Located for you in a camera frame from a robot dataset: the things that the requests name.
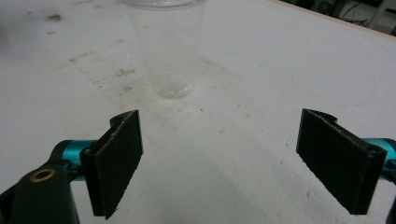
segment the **cable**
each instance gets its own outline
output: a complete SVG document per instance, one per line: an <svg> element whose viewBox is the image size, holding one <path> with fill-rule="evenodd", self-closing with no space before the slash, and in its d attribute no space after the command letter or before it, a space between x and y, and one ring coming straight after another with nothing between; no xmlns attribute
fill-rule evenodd
<svg viewBox="0 0 396 224"><path fill-rule="evenodd" d="M353 23L353 24L357 24L357 25L359 25L359 26L363 26L363 27L366 27L366 25L364 24L365 22L367 22L368 20L362 20L362 21L347 21L347 22L350 22L350 23Z"/></svg>
<svg viewBox="0 0 396 224"><path fill-rule="evenodd" d="M355 7L358 7L360 4L361 4L361 1L359 1L359 3L355 4L353 7L350 7L350 8L344 13L344 15L340 18L340 20L342 20L342 19L345 17L345 15L346 15L350 10L352 10L352 9L355 8Z"/></svg>

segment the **clear plastic cup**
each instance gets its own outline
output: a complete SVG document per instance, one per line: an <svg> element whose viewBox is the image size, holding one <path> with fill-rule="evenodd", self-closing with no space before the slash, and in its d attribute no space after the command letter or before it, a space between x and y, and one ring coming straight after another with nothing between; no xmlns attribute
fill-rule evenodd
<svg viewBox="0 0 396 224"><path fill-rule="evenodd" d="M163 98L182 98L194 89L205 1L124 0L149 83Z"/></svg>

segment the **white surface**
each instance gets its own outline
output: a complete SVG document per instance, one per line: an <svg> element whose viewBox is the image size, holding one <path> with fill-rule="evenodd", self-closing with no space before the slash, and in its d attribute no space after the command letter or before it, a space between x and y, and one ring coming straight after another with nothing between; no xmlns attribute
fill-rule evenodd
<svg viewBox="0 0 396 224"><path fill-rule="evenodd" d="M59 13L60 21L47 21ZM0 191L64 139L95 139L139 109L145 154L107 223L383 223L347 213L295 152L301 109L360 137L395 138L396 42L265 0L211 0L205 71L182 100L152 95L115 1L0 3ZM73 183L81 223L93 217Z"/></svg>

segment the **screw hole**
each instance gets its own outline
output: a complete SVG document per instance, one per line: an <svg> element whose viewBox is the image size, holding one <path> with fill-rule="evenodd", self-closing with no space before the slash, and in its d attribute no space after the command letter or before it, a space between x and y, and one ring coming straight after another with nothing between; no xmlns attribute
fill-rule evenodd
<svg viewBox="0 0 396 224"><path fill-rule="evenodd" d="M30 181L38 183L44 180L48 180L55 175L54 169L43 169L35 172L30 176Z"/></svg>

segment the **black rubber pad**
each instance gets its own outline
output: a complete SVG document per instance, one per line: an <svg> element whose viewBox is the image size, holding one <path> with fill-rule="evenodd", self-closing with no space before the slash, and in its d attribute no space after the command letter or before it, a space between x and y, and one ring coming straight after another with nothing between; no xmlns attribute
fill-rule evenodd
<svg viewBox="0 0 396 224"><path fill-rule="evenodd" d="M143 154L138 111L116 116L92 147L80 152L93 213L111 217Z"/></svg>
<svg viewBox="0 0 396 224"><path fill-rule="evenodd" d="M331 115L303 109L297 153L350 214L365 215L387 152L336 121Z"/></svg>

